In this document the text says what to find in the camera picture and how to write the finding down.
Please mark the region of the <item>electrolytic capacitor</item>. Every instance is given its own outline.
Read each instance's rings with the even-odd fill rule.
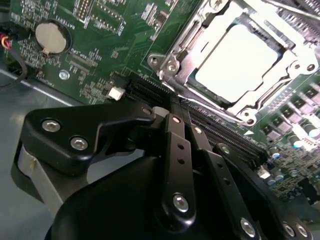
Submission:
[[[282,181],[285,178],[284,174],[280,171],[280,169],[274,170],[272,172],[272,176],[274,180],[276,180],[277,182]]]
[[[280,153],[279,153],[279,149],[275,146],[272,146],[269,148],[269,151],[270,151],[270,154],[271,154],[271,157],[273,159],[278,159],[280,158]]]
[[[288,141],[292,144],[295,149],[301,148],[304,142],[297,137],[297,135],[291,135],[288,137]]]
[[[273,184],[275,184],[277,181],[272,177],[269,176],[267,179],[265,179],[266,184],[268,184],[269,186],[272,186]]]
[[[305,132],[308,134],[310,138],[315,138],[318,135],[320,135],[320,129],[316,128],[314,125],[311,123],[307,123],[303,126],[303,129]]]

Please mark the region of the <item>small chip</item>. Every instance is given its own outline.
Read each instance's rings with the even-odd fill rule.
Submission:
[[[299,98],[299,100],[295,101],[293,105],[299,109],[303,114],[310,114],[314,111],[314,108],[307,104],[304,100]]]
[[[281,135],[275,131],[271,126],[267,126],[263,129],[263,132],[265,135],[267,135],[270,139],[276,140],[278,139]]]
[[[314,165],[308,166],[307,169],[310,170],[311,172],[314,172],[314,171],[318,170],[318,168],[315,167]]]
[[[289,125],[288,123],[286,123],[285,121],[283,121],[280,117],[276,118],[273,121],[273,124],[280,129],[282,132],[288,132],[292,126]]]
[[[304,161],[310,161],[311,159],[312,159],[312,156],[310,156],[309,154],[302,157],[302,160]]]
[[[314,101],[317,105],[320,105],[320,93],[317,90],[311,88],[305,93],[305,95],[312,101]]]
[[[108,93],[109,93],[109,90],[107,90],[107,89],[103,89],[102,92],[101,92],[101,94],[104,95],[104,96],[107,96]]]
[[[296,112],[294,112],[291,108],[287,108],[283,115],[289,119],[290,122],[297,124],[302,120],[302,116],[298,115]]]

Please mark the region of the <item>screw hole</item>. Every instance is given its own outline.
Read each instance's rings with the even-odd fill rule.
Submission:
[[[178,158],[178,163],[180,163],[180,164],[185,164],[185,160],[183,160],[182,158]]]
[[[153,65],[156,65],[156,64],[158,63],[158,59],[155,58],[155,57],[151,58],[151,63],[152,63]]]
[[[230,182],[228,179],[224,178],[223,181],[224,181],[224,183],[227,184],[228,186],[231,185],[231,182]]]
[[[248,121],[246,121],[247,124],[251,125],[255,123],[255,120],[253,119],[249,119]]]
[[[314,64],[310,64],[306,69],[311,72],[313,70],[315,70],[316,66]]]

